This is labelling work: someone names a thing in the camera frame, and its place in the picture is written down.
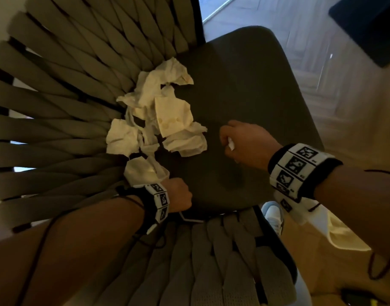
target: black and white marker cuff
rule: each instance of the black and white marker cuff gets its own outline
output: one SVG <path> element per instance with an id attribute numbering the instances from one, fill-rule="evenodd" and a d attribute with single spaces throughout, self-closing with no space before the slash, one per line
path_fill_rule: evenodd
<path id="1" fill-rule="evenodd" d="M 313 199 L 315 187 L 341 164 L 333 155 L 308 145 L 288 145 L 270 160 L 270 184 L 296 202 L 302 197 Z"/>

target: white shoe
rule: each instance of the white shoe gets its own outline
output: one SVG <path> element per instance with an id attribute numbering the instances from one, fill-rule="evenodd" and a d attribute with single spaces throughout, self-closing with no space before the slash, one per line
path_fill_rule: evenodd
<path id="1" fill-rule="evenodd" d="M 275 201 L 264 203 L 262 213 L 278 236 L 283 233 L 284 216 L 280 205 Z"/>

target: hand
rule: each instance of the hand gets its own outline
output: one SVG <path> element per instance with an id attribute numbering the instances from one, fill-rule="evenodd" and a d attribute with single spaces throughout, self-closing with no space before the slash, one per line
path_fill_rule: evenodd
<path id="1" fill-rule="evenodd" d="M 226 156 L 262 170 L 267 170 L 271 157 L 282 147 L 264 128 L 236 120 L 220 128 L 219 136 L 222 145 L 226 146 Z M 228 137 L 235 144 L 233 151 L 228 146 Z"/>
<path id="2" fill-rule="evenodd" d="M 181 178 L 171 178 L 161 183 L 167 189 L 170 199 L 169 212 L 186 211 L 192 206 L 192 193 Z"/>

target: chair seat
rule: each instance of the chair seat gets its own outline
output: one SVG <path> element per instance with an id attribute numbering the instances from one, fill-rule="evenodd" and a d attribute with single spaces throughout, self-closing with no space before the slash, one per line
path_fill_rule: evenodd
<path id="1" fill-rule="evenodd" d="M 286 56 L 270 30 L 241 28 L 177 59 L 195 84 L 177 86 L 175 94 L 191 105 L 194 120 L 208 128 L 208 150 L 189 158 L 162 150 L 156 157 L 191 189 L 191 216 L 225 213 L 273 197 L 268 173 L 236 164 L 223 154 L 219 128 L 229 120 L 258 124 L 283 145 L 302 142 L 323 149 Z"/>

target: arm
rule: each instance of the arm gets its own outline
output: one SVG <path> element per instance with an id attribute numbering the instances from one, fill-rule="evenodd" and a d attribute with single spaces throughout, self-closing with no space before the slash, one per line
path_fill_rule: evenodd
<path id="1" fill-rule="evenodd" d="M 228 137 L 236 146 L 233 151 Z M 228 157 L 262 170 L 282 147 L 264 128 L 238 121 L 223 126 L 220 139 Z M 376 253 L 390 258 L 390 175 L 338 166 L 314 196 Z"/>
<path id="2" fill-rule="evenodd" d="M 181 179 L 163 182 L 170 212 L 191 206 Z M 100 272 L 140 228 L 144 211 L 115 198 L 74 211 L 51 228 L 23 305 L 63 305 Z M 0 305 L 14 305 L 48 223 L 0 242 Z"/>

